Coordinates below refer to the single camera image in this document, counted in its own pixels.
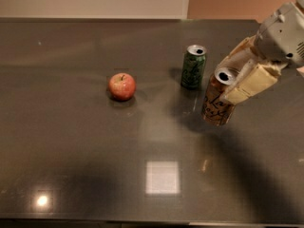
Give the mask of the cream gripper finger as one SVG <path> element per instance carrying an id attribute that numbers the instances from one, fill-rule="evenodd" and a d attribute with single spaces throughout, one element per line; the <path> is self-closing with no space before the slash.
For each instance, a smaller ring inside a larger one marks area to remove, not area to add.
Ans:
<path id="1" fill-rule="evenodd" d="M 276 84 L 286 66 L 287 63 L 249 60 L 219 98 L 227 104 L 238 105 Z"/>
<path id="2" fill-rule="evenodd" d="M 256 37 L 247 37 L 243 39 L 217 66 L 217 70 L 232 68 L 241 70 L 241 68 L 250 60 L 256 59 L 257 54 L 254 49 Z"/>

